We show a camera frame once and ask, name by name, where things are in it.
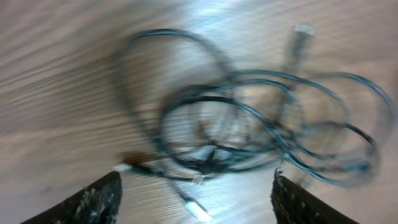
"cable connector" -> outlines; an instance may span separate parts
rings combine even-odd
[[[207,213],[205,208],[192,199],[187,200],[185,208],[187,208],[201,222],[210,222],[210,220],[213,218],[211,215],[209,215],[209,213]]]

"wooden surface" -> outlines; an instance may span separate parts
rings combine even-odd
[[[292,26],[307,23],[317,39],[304,70],[363,75],[396,101],[397,9],[395,0],[1,0],[1,223],[59,203],[108,173],[122,152],[152,149],[124,117],[109,79],[111,56],[127,36],[186,29],[211,39],[238,68],[278,70]],[[143,42],[129,65],[132,94],[149,122],[162,97],[220,75],[199,48],[169,38]],[[359,125],[366,111],[358,112]],[[373,183],[346,190],[315,182],[309,191],[360,223],[395,223],[392,140]],[[182,187],[214,223],[275,223],[272,175],[226,175]],[[123,187],[118,223],[198,223],[163,180],[124,175]]]

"tangled cable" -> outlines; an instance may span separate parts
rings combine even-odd
[[[160,35],[180,37],[197,43],[212,56],[214,56],[218,62],[218,65],[224,72],[224,77],[216,85],[193,85],[188,86],[186,89],[176,93],[173,97],[173,100],[161,111],[157,132],[151,133],[140,120],[138,112],[135,109],[133,99],[129,94],[129,85],[126,81],[128,74],[124,64],[126,55],[134,50],[140,40]],[[251,75],[256,75],[257,77],[260,75],[264,78],[246,78]],[[335,100],[335,102],[341,107],[345,116],[344,120],[342,122],[325,121],[321,123],[308,124],[305,121],[305,116],[302,114],[300,102],[294,94],[294,86],[292,87],[281,82],[268,80],[266,77],[283,78],[294,83],[294,85],[307,85],[325,93],[330,98]],[[386,122],[383,125],[384,129],[383,131],[378,130],[378,133],[382,136],[381,141],[386,140],[389,133],[393,129],[396,111],[391,99],[383,92],[381,88],[363,77],[350,73],[323,73],[320,74],[320,77],[347,78],[354,80],[372,90],[373,93],[375,93],[382,100],[384,106],[386,107],[387,113]],[[195,34],[175,29],[159,29],[141,32],[140,34],[131,37],[126,44],[121,47],[117,54],[113,78],[115,84],[117,84],[117,93],[119,99],[121,100],[122,106],[132,119],[132,122],[134,122],[134,125],[139,126],[142,132],[145,133],[151,142],[153,142],[156,152],[160,158],[160,169],[155,170],[142,164],[133,164],[130,167],[131,171],[151,177],[162,177],[168,179],[172,184],[172,187],[187,203],[192,203],[194,200],[188,197],[174,181],[192,182],[195,181],[195,177],[188,178],[169,174],[168,168],[161,158],[169,158],[181,168],[199,173],[203,178],[202,181],[210,180],[219,176],[220,174],[248,172],[269,167],[272,164],[271,162],[263,162],[262,164],[256,164],[249,167],[236,167],[240,163],[253,159],[260,154],[266,154],[269,152],[277,152],[280,157],[283,158],[283,160],[292,163],[311,176],[329,184],[347,187],[358,185],[371,179],[371,177],[373,177],[377,171],[379,156],[375,140],[364,131],[349,124],[349,111],[344,101],[338,95],[315,82],[282,72],[273,72],[267,70],[235,70],[228,58],[220,50],[218,50],[214,44]],[[281,103],[278,105],[278,113],[276,118],[266,118],[253,107],[245,105],[234,97],[234,91],[237,88],[241,86],[254,85],[273,86],[280,89],[284,94]],[[164,128],[165,120],[170,113],[181,107],[196,105],[202,102],[217,102],[232,106],[233,110],[231,110],[229,114],[225,115],[226,119],[234,119],[239,113],[246,113],[247,115],[252,116],[262,124],[270,138],[266,141],[266,144],[262,144],[256,150],[247,150],[243,147],[235,148],[231,146],[225,146],[216,139],[207,139],[205,146],[210,150],[205,159],[180,157],[166,143],[164,138],[166,131]],[[286,113],[286,108],[288,106],[296,107],[298,113],[301,113],[301,126],[296,130],[291,130],[281,123],[281,117],[283,117],[283,114]],[[364,150],[366,158],[341,159],[344,158],[344,155],[342,154],[320,154],[309,151],[303,146],[302,139],[305,137],[306,133],[311,133],[329,127],[347,129],[362,137],[363,140],[367,142],[367,146]],[[226,152],[228,156],[218,156],[221,151],[223,153]],[[325,161],[325,165],[307,165],[299,157],[300,153],[319,161]],[[349,174],[349,178],[331,179],[322,175],[323,172]]]

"black cable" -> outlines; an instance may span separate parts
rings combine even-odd
[[[161,116],[158,123],[158,130],[155,133],[151,133],[146,126],[141,121],[138,112],[135,110],[135,105],[132,97],[129,94],[129,85],[126,81],[127,71],[124,68],[124,59],[131,51],[134,50],[135,46],[139,41],[149,37],[156,37],[159,35],[169,35],[173,37],[181,37],[183,39],[191,40],[197,43],[199,46],[203,47],[207,52],[209,52],[218,62],[219,66],[224,72],[224,77],[217,82],[215,85],[193,85],[188,86],[186,89],[176,93],[173,100],[163,108],[161,111]],[[304,84],[313,87],[320,92],[326,94],[327,96],[333,98],[337,104],[341,107],[344,113],[344,120],[340,123],[326,121],[318,124],[308,124],[306,122],[306,117],[302,111],[301,104],[299,100],[295,97],[294,90],[286,86],[281,82],[275,82],[272,80],[262,79],[248,79],[250,75],[262,75],[265,77],[278,77],[294,82],[295,85]],[[366,80],[357,75],[352,75],[348,73],[339,74],[324,74],[333,77],[343,77],[349,78],[359,82],[360,84],[369,87],[375,92],[378,97],[383,101],[387,108],[387,123],[385,130],[383,132],[383,141],[386,140],[387,136],[392,130],[393,123],[396,119],[396,111],[394,104],[391,99],[374,83]],[[159,167],[161,171],[154,171],[150,167],[144,166],[142,164],[133,164],[131,171],[138,174],[150,176],[150,177],[162,177],[169,180],[175,191],[185,200],[192,201],[174,181],[184,181],[192,182],[195,178],[177,177],[172,176],[166,164],[163,162],[163,158],[171,159],[175,164],[178,164],[181,168],[192,170],[200,173],[204,176],[203,180],[210,180],[225,173],[240,173],[248,172],[258,169],[264,169],[273,165],[274,162],[278,160],[273,160],[270,162],[263,162],[262,164],[256,164],[253,166],[246,166],[237,168],[236,166],[255,159],[263,154],[275,154],[280,155],[285,161],[288,161],[298,168],[304,170],[313,177],[327,182],[329,184],[342,185],[342,186],[352,186],[363,183],[363,180],[369,180],[375,174],[375,170],[379,164],[379,158],[377,153],[376,143],[369,135],[367,135],[362,130],[349,124],[349,111],[344,103],[344,101],[331,90],[321,86],[315,82],[299,78],[293,75],[289,75],[282,72],[273,72],[267,70],[235,70],[233,69],[231,62],[228,58],[218,50],[214,44],[210,41],[205,40],[197,35],[185,32],[182,30],[175,29],[160,29],[160,30],[150,30],[146,32],[141,32],[134,37],[131,37],[125,45],[121,47],[116,57],[116,66],[113,72],[113,78],[115,84],[117,85],[116,90],[118,97],[121,101],[123,108],[126,110],[127,115],[131,118],[134,125],[139,126],[142,132],[149,138],[149,140],[154,144],[156,152],[159,156]],[[284,100],[279,105],[278,116],[273,119],[266,118],[263,114],[256,111],[254,108],[239,102],[234,98],[234,92],[237,88],[241,86],[250,85],[267,85],[279,88],[284,94]],[[210,93],[216,93],[219,96],[209,96]],[[164,125],[165,120],[170,113],[172,113],[177,108],[184,106],[196,105],[202,102],[218,102],[233,106],[232,113],[226,113],[224,120],[230,122],[231,119],[237,118],[239,113],[247,113],[249,116],[257,119],[263,126],[266,133],[270,136],[266,144],[263,144],[259,149],[247,150],[244,147],[234,148],[230,146],[224,146],[217,142],[215,139],[206,139],[206,147],[209,147],[211,151],[208,153],[206,159],[198,160],[192,157],[180,157],[178,154],[173,152],[173,150],[167,145],[164,138]],[[301,127],[296,130],[289,130],[283,124],[281,124],[281,117],[286,112],[286,106],[294,106],[297,108],[297,113],[300,116]],[[301,140],[305,138],[306,133],[311,131],[316,131],[319,128],[327,127],[336,128],[346,128],[350,131],[356,132],[360,135],[367,143],[366,147],[366,159],[349,159],[349,160],[339,160],[342,155],[337,154],[319,154],[302,146]],[[220,158],[218,154],[221,152],[227,152],[229,156]],[[319,161],[335,161],[339,165],[324,165],[324,166],[309,166],[304,163],[299,154],[305,154]],[[334,172],[334,173],[344,173],[349,174],[349,179],[333,180],[321,175],[322,172]]]

